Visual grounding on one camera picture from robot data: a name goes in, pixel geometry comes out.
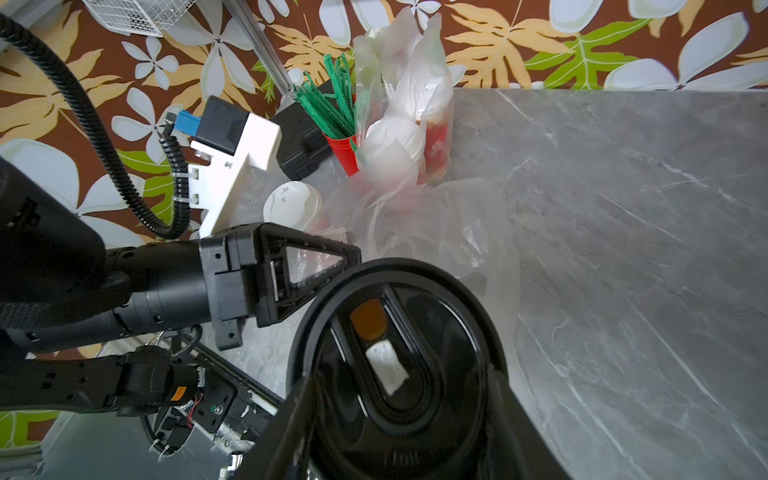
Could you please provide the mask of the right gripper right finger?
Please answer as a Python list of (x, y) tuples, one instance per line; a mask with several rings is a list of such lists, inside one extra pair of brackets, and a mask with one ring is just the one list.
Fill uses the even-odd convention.
[(486, 453), (488, 479), (569, 479), (512, 392), (507, 378), (488, 368)]

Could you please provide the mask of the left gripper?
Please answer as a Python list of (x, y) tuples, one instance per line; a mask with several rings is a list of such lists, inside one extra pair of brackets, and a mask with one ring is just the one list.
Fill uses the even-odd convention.
[(199, 253), (214, 342), (221, 351), (243, 345), (249, 318), (260, 328), (278, 324), (362, 262), (354, 245), (273, 223), (202, 238)]

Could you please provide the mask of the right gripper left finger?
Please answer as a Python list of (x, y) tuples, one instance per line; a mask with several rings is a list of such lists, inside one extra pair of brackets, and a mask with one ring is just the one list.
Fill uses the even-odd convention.
[(318, 393), (312, 376), (293, 386), (256, 445), (244, 456), (234, 479), (307, 479)]

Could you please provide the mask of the black lid red cup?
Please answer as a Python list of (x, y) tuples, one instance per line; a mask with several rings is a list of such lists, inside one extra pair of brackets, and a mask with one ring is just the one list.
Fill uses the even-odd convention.
[(304, 315), (287, 381), (318, 393), (310, 463), (324, 479), (473, 479), (487, 440), (497, 330), (476, 296), (423, 261), (360, 264)]

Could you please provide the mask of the clear plastic carrier bag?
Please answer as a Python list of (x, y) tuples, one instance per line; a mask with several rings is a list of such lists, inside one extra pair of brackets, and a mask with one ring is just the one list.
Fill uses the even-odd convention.
[(408, 9), (353, 40), (359, 170), (374, 180), (442, 182), (451, 163), (454, 86), (442, 16), (420, 22)]

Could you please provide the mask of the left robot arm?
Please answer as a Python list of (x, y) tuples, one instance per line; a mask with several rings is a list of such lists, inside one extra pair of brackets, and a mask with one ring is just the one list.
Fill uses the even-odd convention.
[(273, 223), (184, 240), (188, 165), (162, 141), (174, 214), (164, 223), (140, 197), (84, 87), (60, 57), (9, 17), (1, 37), (58, 88), (134, 215), (157, 244), (107, 249), (74, 213), (8, 161), (1, 164), (1, 407), (139, 416), (209, 398), (187, 351), (157, 346), (91, 360), (43, 354), (211, 323), (224, 348), (241, 345), (249, 317), (275, 324), (358, 265), (357, 247)]

